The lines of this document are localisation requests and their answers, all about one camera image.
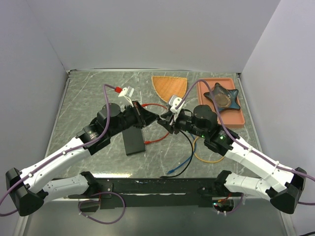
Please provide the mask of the orange woven basket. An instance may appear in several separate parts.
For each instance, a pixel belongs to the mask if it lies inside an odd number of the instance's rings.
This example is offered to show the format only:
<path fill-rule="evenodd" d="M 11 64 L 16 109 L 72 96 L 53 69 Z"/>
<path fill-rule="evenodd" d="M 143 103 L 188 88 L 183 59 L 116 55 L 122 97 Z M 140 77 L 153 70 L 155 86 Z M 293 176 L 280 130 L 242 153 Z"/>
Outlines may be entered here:
<path fill-rule="evenodd" d="M 173 95 L 183 98 L 187 92 L 188 80 L 183 77 L 152 76 L 154 90 L 161 100 L 169 102 Z"/>

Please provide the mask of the black network switch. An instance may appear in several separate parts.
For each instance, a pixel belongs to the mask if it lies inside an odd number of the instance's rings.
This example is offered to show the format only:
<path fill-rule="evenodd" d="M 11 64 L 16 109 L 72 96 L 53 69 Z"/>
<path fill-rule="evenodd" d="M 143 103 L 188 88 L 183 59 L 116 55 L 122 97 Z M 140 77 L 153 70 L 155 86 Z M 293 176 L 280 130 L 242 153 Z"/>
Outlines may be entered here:
<path fill-rule="evenodd" d="M 146 151 L 141 129 L 131 127 L 123 131 L 123 140 L 127 156 Z"/>

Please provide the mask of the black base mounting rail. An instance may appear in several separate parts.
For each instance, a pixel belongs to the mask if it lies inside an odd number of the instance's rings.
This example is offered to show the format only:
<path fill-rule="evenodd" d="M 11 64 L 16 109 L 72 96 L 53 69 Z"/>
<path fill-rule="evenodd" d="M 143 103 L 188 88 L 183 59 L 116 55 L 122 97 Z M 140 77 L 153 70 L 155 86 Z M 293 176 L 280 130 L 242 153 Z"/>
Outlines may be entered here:
<path fill-rule="evenodd" d="M 96 178 L 91 193 L 66 194 L 69 199 L 97 199 L 92 194 L 110 190 L 119 194 L 127 207 L 212 207 L 213 200 L 238 198 L 215 178 Z"/>

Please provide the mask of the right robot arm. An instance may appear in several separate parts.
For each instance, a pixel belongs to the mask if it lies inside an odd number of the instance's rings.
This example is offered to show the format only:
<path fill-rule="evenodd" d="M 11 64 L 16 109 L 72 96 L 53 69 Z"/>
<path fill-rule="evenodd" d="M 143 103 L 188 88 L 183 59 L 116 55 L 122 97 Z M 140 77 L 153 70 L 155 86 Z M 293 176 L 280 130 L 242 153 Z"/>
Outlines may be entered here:
<path fill-rule="evenodd" d="M 217 118 L 209 106 L 198 105 L 191 116 L 184 111 L 175 115 L 169 111 L 161 116 L 158 123 L 169 133 L 187 131 L 203 138 L 204 145 L 212 152 L 238 162 L 257 175 L 253 178 L 222 171 L 215 184 L 219 195 L 239 192 L 258 196 L 268 200 L 276 209 L 293 214 L 304 190 L 306 171 L 300 167 L 287 167 L 269 158 L 238 134 L 224 129 Z"/>

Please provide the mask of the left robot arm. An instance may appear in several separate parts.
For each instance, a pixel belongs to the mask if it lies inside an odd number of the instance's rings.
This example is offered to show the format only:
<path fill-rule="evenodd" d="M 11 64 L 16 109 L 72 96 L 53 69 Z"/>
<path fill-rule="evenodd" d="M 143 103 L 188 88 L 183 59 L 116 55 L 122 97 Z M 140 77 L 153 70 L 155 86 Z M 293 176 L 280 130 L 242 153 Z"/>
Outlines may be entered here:
<path fill-rule="evenodd" d="M 131 128 L 144 128 L 159 119 L 138 101 L 122 111 L 115 103 L 106 104 L 80 132 L 55 153 L 23 170 L 12 168 L 5 174 L 7 195 L 20 216 L 27 216 L 44 204 L 48 192 L 43 188 L 59 172 L 90 157 L 110 144 L 111 137 Z"/>

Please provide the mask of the blue star-shaped dish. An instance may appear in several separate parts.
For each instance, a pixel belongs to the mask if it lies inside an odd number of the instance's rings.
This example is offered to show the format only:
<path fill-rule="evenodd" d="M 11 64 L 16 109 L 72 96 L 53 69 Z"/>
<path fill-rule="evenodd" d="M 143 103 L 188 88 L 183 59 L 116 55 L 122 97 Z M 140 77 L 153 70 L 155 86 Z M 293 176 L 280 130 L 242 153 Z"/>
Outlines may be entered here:
<path fill-rule="evenodd" d="M 237 96 L 239 94 L 238 89 L 226 89 L 220 83 L 215 83 L 212 94 L 219 112 L 225 110 L 241 110 L 237 101 Z"/>

